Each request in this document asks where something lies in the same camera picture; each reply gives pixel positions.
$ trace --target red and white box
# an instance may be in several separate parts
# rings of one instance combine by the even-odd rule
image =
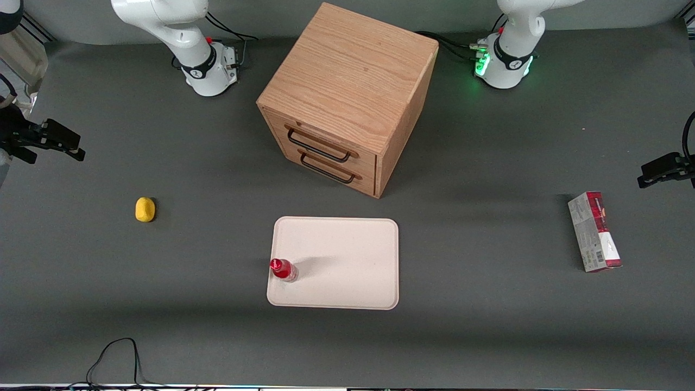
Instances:
[[[606,225],[600,191],[588,191],[567,203],[587,273],[623,266]]]

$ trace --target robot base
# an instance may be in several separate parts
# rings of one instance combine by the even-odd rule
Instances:
[[[479,45],[487,45],[487,47],[492,48],[498,36],[500,36],[498,33],[494,33],[486,38],[479,39],[477,43]],[[528,74],[532,61],[533,57],[531,57],[531,59],[519,69],[508,70],[505,63],[500,60],[499,57],[497,57],[495,51],[488,50],[488,52],[486,52],[476,63],[473,74],[485,80],[486,83],[494,88],[506,90],[508,88],[515,87],[517,84],[519,84],[521,79]]]
[[[217,59],[203,79],[194,79],[185,70],[182,71],[186,76],[186,83],[204,97],[219,95],[238,80],[236,50],[219,42],[210,45],[217,52]]]

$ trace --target box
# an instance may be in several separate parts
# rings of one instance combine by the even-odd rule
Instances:
[[[600,191],[588,191],[568,203],[586,272],[623,266],[613,243]]]
[[[438,48],[324,3],[256,104],[287,159],[379,198],[420,117]]]

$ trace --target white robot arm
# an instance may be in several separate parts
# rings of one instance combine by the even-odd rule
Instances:
[[[237,81],[234,48],[209,42],[195,26],[172,29],[168,24],[192,23],[204,18],[208,0],[111,0],[116,15],[164,42],[181,63],[186,83],[210,97]]]
[[[584,0],[497,0],[507,24],[504,31],[478,40],[480,50],[475,75],[495,88],[512,88],[528,74],[533,50],[543,33],[546,20],[541,13],[573,6]]]
[[[22,0],[0,0],[0,34],[7,34],[19,26],[23,14]]]

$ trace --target wooden drawer cabinet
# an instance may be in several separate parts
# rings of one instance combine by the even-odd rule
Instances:
[[[438,44],[324,3],[256,102],[285,157],[381,197]]]

